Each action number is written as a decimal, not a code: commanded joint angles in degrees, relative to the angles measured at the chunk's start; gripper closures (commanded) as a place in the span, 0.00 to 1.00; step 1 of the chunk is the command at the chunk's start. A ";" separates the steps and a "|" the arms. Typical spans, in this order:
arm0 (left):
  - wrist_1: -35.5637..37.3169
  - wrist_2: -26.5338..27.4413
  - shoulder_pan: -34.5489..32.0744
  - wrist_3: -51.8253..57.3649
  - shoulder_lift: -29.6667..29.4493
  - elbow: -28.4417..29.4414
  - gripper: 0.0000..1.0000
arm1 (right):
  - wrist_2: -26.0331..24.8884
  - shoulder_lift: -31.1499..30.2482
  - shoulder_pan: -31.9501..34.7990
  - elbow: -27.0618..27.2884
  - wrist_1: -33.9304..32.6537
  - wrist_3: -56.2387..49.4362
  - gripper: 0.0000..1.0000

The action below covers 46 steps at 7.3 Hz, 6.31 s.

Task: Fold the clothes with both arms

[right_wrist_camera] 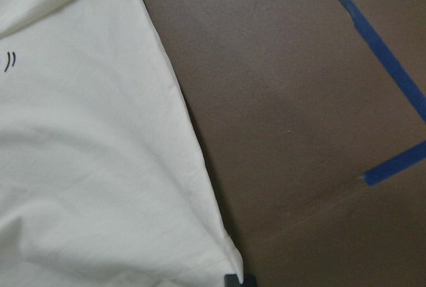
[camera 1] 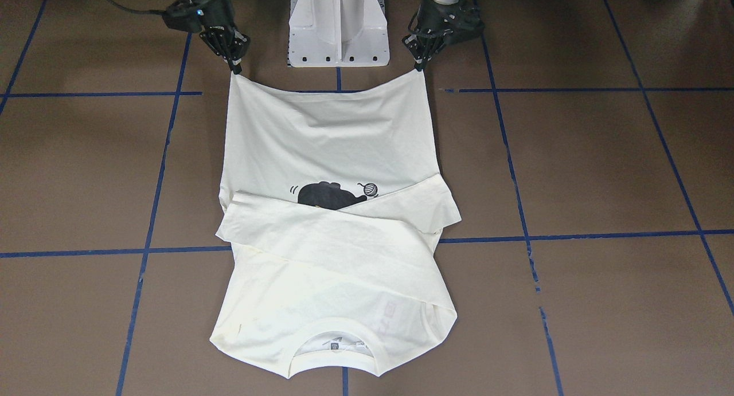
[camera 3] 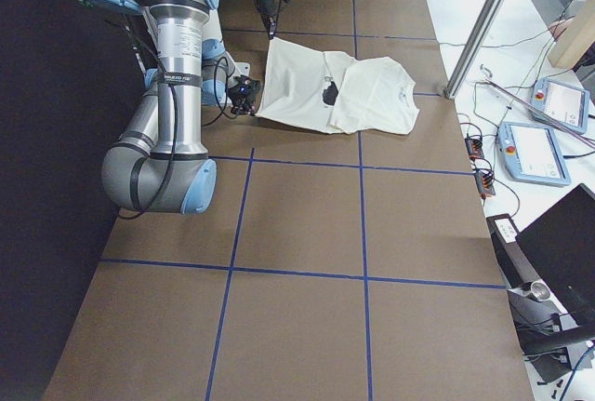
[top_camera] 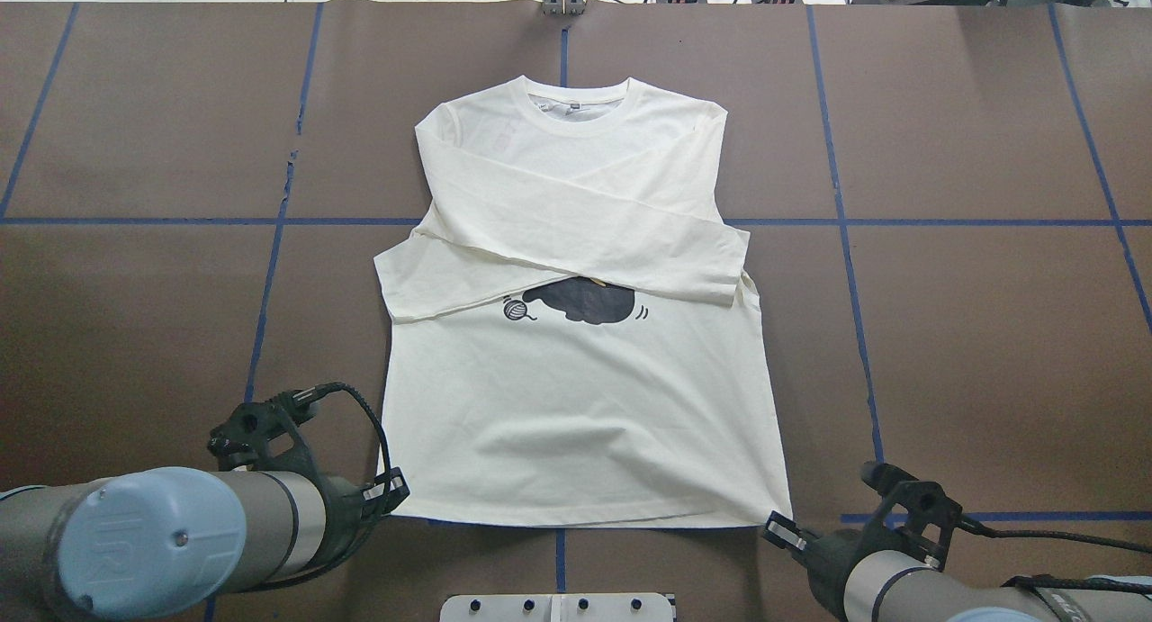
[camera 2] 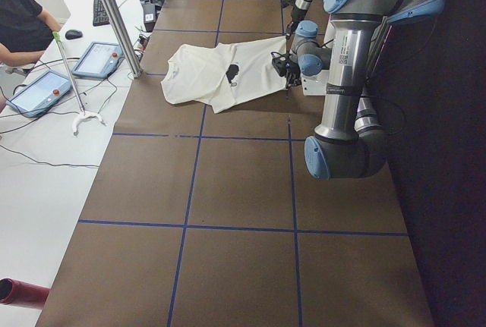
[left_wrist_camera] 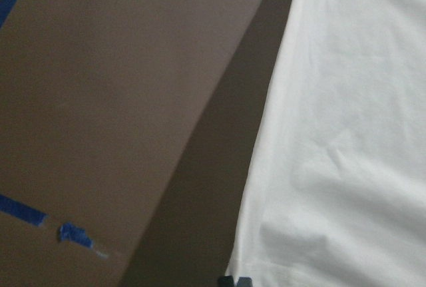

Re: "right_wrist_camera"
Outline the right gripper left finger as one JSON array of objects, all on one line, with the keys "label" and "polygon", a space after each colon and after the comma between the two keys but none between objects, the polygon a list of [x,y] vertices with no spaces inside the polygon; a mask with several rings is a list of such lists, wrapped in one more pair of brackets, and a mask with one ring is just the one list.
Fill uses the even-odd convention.
[{"label": "right gripper left finger", "polygon": [[225,287],[240,287],[240,281],[236,274],[226,274],[224,276]]}]

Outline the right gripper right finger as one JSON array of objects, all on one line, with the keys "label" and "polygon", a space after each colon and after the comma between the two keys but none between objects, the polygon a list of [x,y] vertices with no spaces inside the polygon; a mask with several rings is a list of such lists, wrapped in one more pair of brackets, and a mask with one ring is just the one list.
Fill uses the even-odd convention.
[{"label": "right gripper right finger", "polygon": [[254,275],[245,275],[241,287],[257,287],[257,280]]}]

